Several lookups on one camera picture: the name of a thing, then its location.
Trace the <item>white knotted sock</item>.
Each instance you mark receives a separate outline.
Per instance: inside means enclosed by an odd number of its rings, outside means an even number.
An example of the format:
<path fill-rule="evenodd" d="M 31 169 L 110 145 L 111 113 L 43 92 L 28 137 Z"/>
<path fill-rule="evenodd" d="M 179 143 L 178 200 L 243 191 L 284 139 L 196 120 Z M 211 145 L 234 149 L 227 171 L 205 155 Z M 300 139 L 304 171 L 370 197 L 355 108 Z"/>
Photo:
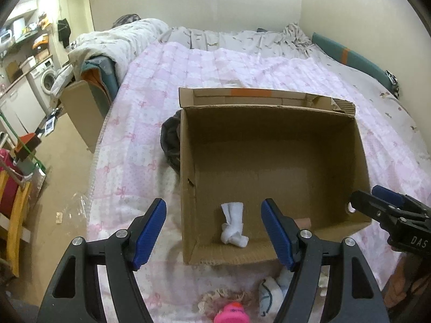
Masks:
<path fill-rule="evenodd" d="M 241 202 L 222 203 L 221 210 L 225 216 L 225 223 L 221 226 L 223 244 L 231 244 L 239 248 L 245 248 L 248 245 L 248 237 L 242 234 L 243 207 Z"/>

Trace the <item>white sock with dark stripe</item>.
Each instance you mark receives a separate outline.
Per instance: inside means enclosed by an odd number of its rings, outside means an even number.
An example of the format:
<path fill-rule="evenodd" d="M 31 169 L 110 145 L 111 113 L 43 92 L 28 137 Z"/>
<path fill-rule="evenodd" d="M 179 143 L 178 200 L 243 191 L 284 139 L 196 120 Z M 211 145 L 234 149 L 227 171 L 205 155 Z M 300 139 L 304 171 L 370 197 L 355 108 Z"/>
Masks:
<path fill-rule="evenodd" d="M 278 277 L 271 276 L 259 285 L 259 315 L 265 319 L 274 319 L 289 290 L 294 273 L 282 267 Z"/>

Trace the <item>pink plush toy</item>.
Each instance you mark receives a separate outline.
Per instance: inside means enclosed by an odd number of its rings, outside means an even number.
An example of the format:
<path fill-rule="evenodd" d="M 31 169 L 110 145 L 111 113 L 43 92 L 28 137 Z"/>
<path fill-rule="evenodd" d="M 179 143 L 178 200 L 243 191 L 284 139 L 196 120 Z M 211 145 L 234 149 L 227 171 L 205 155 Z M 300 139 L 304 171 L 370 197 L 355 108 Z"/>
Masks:
<path fill-rule="evenodd" d="M 241 303 L 233 302 L 225 305 L 213 319 L 214 323 L 249 323 L 249 315 Z"/>

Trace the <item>clear plastic bag on floor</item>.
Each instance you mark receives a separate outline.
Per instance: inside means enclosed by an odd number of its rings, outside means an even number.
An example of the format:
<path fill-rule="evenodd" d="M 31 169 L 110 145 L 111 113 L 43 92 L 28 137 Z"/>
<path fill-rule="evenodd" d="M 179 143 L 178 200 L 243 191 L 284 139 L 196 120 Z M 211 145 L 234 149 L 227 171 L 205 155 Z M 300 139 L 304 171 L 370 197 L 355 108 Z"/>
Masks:
<path fill-rule="evenodd" d="M 76 192 L 66 207 L 55 213 L 55 223 L 80 222 L 85 223 L 87 220 L 89 200 L 88 197 L 80 192 Z"/>

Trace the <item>open cardboard box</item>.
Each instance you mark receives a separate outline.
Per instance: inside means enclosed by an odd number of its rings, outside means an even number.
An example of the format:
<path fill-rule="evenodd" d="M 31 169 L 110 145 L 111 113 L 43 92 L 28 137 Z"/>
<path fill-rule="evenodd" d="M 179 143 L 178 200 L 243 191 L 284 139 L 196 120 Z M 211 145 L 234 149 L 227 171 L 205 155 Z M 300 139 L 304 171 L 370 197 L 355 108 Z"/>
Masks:
<path fill-rule="evenodd" d="M 321 239 L 340 241 L 371 220 L 348 209 L 369 191 L 353 103 L 339 97 L 250 88 L 179 90 L 183 260 L 243 265 L 275 259 L 261 219 L 273 199 L 309 218 Z M 221 242 L 222 203 L 243 203 L 245 248 Z"/>

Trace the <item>dark striped garment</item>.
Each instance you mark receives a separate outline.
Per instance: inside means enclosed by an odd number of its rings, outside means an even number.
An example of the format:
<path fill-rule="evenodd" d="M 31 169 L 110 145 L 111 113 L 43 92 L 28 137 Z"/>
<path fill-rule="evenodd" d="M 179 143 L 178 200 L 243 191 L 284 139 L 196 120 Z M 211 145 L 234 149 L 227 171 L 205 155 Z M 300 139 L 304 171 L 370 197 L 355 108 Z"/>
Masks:
<path fill-rule="evenodd" d="M 161 126 L 160 144 L 166 162 L 177 173 L 180 173 L 180 122 L 181 111 L 166 119 Z"/>

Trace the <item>yellow wooden chair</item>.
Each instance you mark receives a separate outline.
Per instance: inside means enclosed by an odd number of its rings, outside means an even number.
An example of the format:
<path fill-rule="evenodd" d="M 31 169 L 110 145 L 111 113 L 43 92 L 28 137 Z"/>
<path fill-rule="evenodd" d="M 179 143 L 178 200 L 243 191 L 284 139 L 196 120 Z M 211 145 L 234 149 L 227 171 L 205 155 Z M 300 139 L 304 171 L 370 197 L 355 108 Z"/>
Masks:
<path fill-rule="evenodd" d="M 20 276 L 20 240 L 23 235 L 23 222 L 29 205 L 31 182 L 26 182 L 19 187 L 15 194 L 10 218 L 1 214 L 2 219 L 8 219 L 6 229 L 6 257 L 1 258 L 1 263 L 7 266 L 15 278 Z"/>

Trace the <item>cardboard box beside bed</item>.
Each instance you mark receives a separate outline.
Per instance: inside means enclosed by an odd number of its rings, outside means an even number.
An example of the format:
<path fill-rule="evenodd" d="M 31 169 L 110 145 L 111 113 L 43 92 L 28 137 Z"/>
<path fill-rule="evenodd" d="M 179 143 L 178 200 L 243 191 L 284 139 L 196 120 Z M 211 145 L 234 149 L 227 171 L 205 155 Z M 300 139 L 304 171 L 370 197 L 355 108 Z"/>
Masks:
<path fill-rule="evenodd" d="M 62 91 L 60 100 L 88 150 L 94 153 L 105 117 L 89 84 L 83 80 L 73 82 Z"/>

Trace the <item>red bag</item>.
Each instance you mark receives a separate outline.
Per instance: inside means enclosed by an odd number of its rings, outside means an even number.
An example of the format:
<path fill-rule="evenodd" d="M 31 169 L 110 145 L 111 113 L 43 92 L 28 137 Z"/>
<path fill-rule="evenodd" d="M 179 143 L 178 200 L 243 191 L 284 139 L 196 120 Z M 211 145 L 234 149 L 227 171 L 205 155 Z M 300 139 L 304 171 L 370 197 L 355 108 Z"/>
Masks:
<path fill-rule="evenodd" d="M 20 170 L 14 166 L 13 159 L 9 154 L 9 151 L 1 148 L 1 161 L 3 161 L 11 170 L 17 174 L 21 174 Z M 15 195 L 18 191 L 18 184 L 13 180 L 9 174 L 6 174 L 8 179 L 4 191 L 1 192 L 1 206 L 0 211 L 5 217 L 10 218 L 12 213 L 12 207 L 15 201 Z"/>

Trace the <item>teal orange bolster pillow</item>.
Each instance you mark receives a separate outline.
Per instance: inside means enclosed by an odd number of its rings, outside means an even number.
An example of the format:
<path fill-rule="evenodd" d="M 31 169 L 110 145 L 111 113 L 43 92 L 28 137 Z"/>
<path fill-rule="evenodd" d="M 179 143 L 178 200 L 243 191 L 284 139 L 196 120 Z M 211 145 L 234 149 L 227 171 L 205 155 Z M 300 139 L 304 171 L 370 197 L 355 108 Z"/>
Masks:
<path fill-rule="evenodd" d="M 399 82 L 394 74 L 388 70 L 381 69 L 359 53 L 316 32 L 313 33 L 311 40 L 313 44 L 316 44 L 335 61 L 371 76 L 381 83 L 396 99 L 399 98 Z"/>

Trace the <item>white kitchen cabinet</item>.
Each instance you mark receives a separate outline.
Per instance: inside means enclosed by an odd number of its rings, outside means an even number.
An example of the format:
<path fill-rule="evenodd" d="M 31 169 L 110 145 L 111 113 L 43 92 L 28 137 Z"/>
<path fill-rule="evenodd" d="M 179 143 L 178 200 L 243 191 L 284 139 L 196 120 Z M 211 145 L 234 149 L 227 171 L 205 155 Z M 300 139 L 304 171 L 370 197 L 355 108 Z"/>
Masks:
<path fill-rule="evenodd" d="M 2 97 L 1 112 L 19 136 L 34 133 L 45 117 L 26 77 L 17 81 Z"/>

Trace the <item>white washing machine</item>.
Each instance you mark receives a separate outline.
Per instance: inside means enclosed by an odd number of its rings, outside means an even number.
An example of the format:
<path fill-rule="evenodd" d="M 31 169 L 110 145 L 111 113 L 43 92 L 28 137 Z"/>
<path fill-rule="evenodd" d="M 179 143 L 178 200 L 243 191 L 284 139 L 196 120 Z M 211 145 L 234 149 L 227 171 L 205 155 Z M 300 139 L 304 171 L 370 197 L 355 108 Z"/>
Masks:
<path fill-rule="evenodd" d="M 26 75 L 29 85 L 45 114 L 50 114 L 58 103 L 52 91 L 56 77 L 57 71 L 51 56 L 37 64 Z"/>

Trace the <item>white floral duvet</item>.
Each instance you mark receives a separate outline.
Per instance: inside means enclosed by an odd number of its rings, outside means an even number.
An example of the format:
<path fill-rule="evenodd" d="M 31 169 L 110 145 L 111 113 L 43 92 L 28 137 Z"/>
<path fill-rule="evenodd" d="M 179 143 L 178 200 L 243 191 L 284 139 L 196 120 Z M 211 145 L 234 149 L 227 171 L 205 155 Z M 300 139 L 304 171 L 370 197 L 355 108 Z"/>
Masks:
<path fill-rule="evenodd" d="M 295 23 L 283 31 L 205 31 L 184 26 L 169 27 L 156 18 L 146 18 L 107 31 L 81 34 L 69 52 L 76 79 L 80 80 L 84 61 L 106 56 L 115 65 L 115 76 L 123 82 L 128 66 L 153 42 L 177 42 L 189 49 L 215 51 L 219 48 L 258 55 L 263 58 L 308 58 L 313 43 Z"/>

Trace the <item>black hanging garment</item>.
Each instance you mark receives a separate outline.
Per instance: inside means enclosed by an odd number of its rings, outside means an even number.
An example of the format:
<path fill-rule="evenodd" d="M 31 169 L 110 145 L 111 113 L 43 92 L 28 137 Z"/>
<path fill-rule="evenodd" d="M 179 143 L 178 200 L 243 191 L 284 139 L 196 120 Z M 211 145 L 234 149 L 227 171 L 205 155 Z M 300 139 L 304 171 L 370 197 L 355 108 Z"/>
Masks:
<path fill-rule="evenodd" d="M 58 40 L 64 48 L 69 47 L 71 29 L 68 20 L 60 19 L 57 22 Z"/>

